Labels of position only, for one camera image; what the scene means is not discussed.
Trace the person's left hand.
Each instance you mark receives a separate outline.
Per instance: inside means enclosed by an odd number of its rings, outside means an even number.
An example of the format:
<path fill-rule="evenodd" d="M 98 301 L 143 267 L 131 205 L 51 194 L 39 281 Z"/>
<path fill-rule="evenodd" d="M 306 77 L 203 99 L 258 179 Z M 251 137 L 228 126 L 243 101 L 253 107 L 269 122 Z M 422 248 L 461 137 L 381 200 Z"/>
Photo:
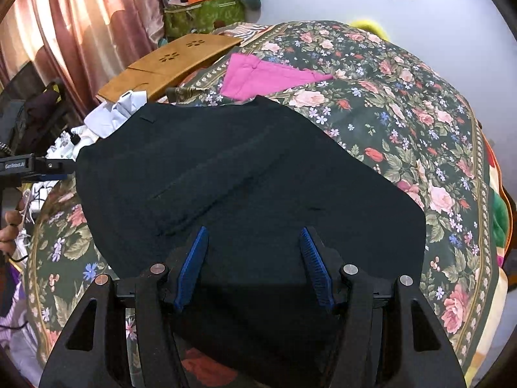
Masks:
<path fill-rule="evenodd" d="M 22 221 L 23 217 L 17 210 L 5 213 L 6 225 L 0 230 L 0 249 L 3 254 L 11 257 L 15 253 L 16 239 Z"/>

